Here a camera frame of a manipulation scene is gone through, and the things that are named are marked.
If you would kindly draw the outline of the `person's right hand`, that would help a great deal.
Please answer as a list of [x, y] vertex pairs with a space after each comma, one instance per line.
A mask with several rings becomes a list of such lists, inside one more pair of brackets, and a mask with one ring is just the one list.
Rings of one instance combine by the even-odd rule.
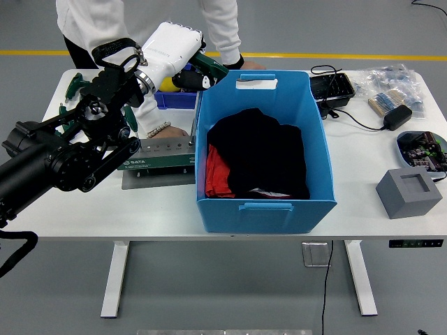
[[152, 131], [147, 134], [148, 138], [167, 138], [167, 137], [184, 137], [188, 136], [189, 134], [178, 127], [174, 126], [167, 126], [159, 131]]

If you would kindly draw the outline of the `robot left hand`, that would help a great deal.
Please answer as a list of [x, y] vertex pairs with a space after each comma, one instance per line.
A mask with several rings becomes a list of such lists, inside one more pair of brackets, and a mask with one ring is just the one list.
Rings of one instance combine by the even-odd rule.
[[143, 46], [135, 46], [139, 65], [135, 71], [142, 92], [154, 94], [162, 81], [179, 73], [187, 64], [210, 79], [220, 80], [228, 69], [202, 52], [203, 33], [181, 24], [163, 22]]

